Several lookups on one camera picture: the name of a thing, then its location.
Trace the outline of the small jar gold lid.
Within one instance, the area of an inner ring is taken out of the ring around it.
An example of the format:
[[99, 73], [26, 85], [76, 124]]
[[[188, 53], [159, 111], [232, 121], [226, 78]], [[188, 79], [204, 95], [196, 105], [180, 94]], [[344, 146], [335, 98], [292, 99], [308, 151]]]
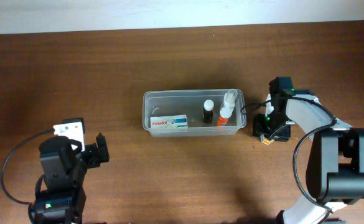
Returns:
[[265, 144], [265, 145], [270, 145], [270, 144], [272, 144], [275, 140], [274, 139], [268, 139], [268, 138], [266, 138], [263, 134], [262, 135], [260, 135], [260, 141], [263, 143], [263, 144]]

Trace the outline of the orange tube white cap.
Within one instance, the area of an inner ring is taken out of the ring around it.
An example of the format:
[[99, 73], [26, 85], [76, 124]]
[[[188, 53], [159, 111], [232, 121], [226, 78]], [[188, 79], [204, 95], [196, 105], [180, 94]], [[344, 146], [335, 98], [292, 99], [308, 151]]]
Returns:
[[232, 116], [231, 109], [227, 107], [222, 107], [220, 109], [220, 115], [218, 118], [217, 126], [225, 126], [231, 116]]

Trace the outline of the white spray bottle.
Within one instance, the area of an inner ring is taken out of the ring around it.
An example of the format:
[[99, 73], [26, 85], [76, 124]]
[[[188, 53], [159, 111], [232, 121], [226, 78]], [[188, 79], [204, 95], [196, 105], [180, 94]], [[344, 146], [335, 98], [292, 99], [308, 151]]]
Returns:
[[233, 111], [235, 108], [235, 102], [236, 102], [237, 96], [238, 96], [238, 92], [236, 89], [228, 90], [223, 97], [223, 101], [222, 101], [220, 108], [228, 108], [231, 111]]

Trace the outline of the dark bottle white cap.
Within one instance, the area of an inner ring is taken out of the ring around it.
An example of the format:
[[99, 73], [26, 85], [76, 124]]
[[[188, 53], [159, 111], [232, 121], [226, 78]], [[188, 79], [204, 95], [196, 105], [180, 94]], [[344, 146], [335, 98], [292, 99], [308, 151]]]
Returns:
[[212, 100], [205, 100], [203, 104], [203, 122], [210, 124], [213, 118], [214, 102]]

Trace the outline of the Panadol medicine box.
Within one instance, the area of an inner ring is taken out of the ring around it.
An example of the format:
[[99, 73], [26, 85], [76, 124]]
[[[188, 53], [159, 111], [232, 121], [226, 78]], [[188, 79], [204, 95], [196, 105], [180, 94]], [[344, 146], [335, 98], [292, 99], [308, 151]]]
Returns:
[[156, 116], [150, 118], [151, 129], [185, 129], [188, 128], [187, 116]]

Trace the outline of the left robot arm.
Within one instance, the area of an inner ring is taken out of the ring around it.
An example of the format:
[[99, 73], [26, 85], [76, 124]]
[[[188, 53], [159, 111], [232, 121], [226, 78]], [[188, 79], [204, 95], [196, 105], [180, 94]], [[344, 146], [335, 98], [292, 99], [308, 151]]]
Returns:
[[28, 207], [32, 223], [81, 223], [86, 202], [83, 181], [88, 169], [108, 162], [104, 135], [85, 146], [66, 136], [55, 136], [39, 146], [44, 170], [35, 185], [35, 201]]

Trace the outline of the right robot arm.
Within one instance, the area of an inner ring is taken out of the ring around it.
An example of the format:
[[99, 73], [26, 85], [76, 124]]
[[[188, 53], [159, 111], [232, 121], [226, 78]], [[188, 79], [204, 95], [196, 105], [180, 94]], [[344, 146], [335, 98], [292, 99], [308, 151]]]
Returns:
[[254, 117], [253, 135], [265, 144], [286, 142], [291, 126], [305, 135], [292, 156], [301, 197], [276, 223], [327, 223], [333, 212], [364, 199], [364, 128], [338, 119], [310, 90], [293, 87], [290, 77], [269, 82], [265, 113]]

